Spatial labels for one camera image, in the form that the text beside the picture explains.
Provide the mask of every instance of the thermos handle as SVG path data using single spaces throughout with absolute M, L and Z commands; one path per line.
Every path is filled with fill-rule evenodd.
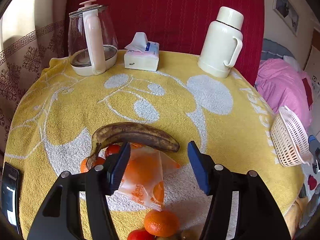
M 223 62 L 226 67 L 233 67 L 236 64 L 236 60 L 237 60 L 237 58 L 240 54 L 240 51 L 242 49 L 242 41 L 235 36 L 233 36 L 232 38 L 237 41 L 237 46 L 236 46 L 235 51 L 233 52 L 230 63 L 228 64 L 228 62 L 226 60 Z
M 83 23 L 92 71 L 95 75 L 99 75 L 106 71 L 106 60 L 98 10 L 83 12 Z

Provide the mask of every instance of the tablecloth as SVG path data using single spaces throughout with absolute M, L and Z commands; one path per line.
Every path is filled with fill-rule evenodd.
M 62 171 L 80 172 L 95 130 L 113 122 L 143 122 L 172 135 L 180 150 L 168 155 L 182 167 L 164 178 L 166 208 L 181 228 L 205 221 L 211 197 L 198 188 L 187 157 L 194 140 L 233 172 L 256 170 L 284 214 L 303 183 L 299 166 L 283 167 L 270 138 L 274 115 L 257 91 L 232 69 L 226 79 L 197 66 L 197 56 L 160 52 L 156 72 L 116 64 L 97 76 L 78 76 L 68 58 L 50 61 L 24 95 L 12 120 L 5 161 L 23 174 L 20 223 L 24 238 L 47 192 Z M 90 239 L 85 195 L 80 194 L 84 237 Z M 119 193 L 108 197 L 119 238 L 143 226 L 148 209 Z

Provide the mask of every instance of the picture frame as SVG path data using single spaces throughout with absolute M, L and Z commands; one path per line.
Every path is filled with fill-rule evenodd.
M 273 0 L 273 10 L 297 36 L 300 17 L 290 0 Z

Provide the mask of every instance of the white perforated basket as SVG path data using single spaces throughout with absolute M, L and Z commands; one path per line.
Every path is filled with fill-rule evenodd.
M 270 134 L 278 159 L 283 166 L 313 163 L 313 156 L 309 152 L 308 135 L 297 115 L 287 106 L 279 108 L 279 114 L 271 127 Z

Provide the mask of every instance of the black phone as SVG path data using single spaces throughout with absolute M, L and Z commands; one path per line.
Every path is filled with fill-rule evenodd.
M 22 236 L 19 223 L 20 181 L 20 171 L 5 162 L 2 171 L 1 211 L 14 230 Z

